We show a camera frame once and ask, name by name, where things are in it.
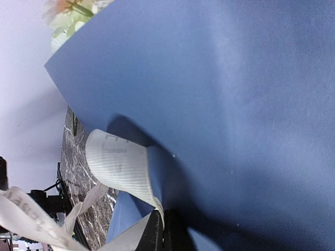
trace wall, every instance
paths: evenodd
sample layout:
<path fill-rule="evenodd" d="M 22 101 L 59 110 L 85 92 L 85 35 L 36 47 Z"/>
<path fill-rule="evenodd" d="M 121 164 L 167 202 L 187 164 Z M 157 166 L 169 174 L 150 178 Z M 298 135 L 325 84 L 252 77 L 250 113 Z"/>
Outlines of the wall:
<path fill-rule="evenodd" d="M 43 3 L 3 0 L 0 8 L 0 156 L 9 185 L 25 192 L 55 183 L 66 113 L 43 67 L 52 36 Z"/>

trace blue sheet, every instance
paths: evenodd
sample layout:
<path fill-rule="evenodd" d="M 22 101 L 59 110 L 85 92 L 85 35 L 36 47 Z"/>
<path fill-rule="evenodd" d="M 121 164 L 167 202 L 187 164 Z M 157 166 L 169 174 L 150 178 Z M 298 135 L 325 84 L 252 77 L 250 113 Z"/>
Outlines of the blue sheet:
<path fill-rule="evenodd" d="M 151 147 L 163 205 L 199 250 L 334 250 L 334 14 L 115 0 L 46 69 L 88 132 Z M 121 193 L 109 240 L 149 211 Z"/>

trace speckled gray surface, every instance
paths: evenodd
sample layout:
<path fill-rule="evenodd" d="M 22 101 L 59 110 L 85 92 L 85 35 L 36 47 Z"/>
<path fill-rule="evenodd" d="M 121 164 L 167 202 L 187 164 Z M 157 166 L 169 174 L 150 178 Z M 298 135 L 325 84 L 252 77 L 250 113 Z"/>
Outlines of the speckled gray surface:
<path fill-rule="evenodd" d="M 87 192 L 96 184 L 85 158 L 88 134 L 78 122 L 76 136 L 73 135 L 72 111 L 66 113 L 60 172 L 72 205 L 83 201 Z M 107 231 L 117 198 L 117 191 L 109 189 L 103 199 L 96 202 L 86 213 L 79 216 L 79 224 L 91 250 L 97 250 L 106 242 Z"/>

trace flower stem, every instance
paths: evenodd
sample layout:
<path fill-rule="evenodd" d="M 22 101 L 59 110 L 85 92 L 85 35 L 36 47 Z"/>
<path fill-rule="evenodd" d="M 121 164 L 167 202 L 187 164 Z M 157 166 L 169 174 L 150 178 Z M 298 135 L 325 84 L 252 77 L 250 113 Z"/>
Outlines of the flower stem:
<path fill-rule="evenodd" d="M 80 4 L 76 3 L 76 2 L 71 2 L 71 1 L 67 1 L 67 3 L 71 6 L 71 9 L 74 10 L 75 12 L 85 16 L 85 17 L 93 17 L 94 14 L 92 11 L 90 11 L 89 9 L 81 6 Z"/>

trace blue fabric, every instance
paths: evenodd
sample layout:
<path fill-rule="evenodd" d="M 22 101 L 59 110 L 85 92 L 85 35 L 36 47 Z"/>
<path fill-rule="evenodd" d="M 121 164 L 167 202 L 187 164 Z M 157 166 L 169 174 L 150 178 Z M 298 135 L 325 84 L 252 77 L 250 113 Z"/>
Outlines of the blue fabric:
<path fill-rule="evenodd" d="M 87 131 L 163 149 L 173 165 L 150 168 L 164 206 L 215 245 L 334 250 L 334 13 L 331 1 L 115 0 L 46 68 Z M 129 225 L 140 210 L 125 203 L 113 218 Z"/>

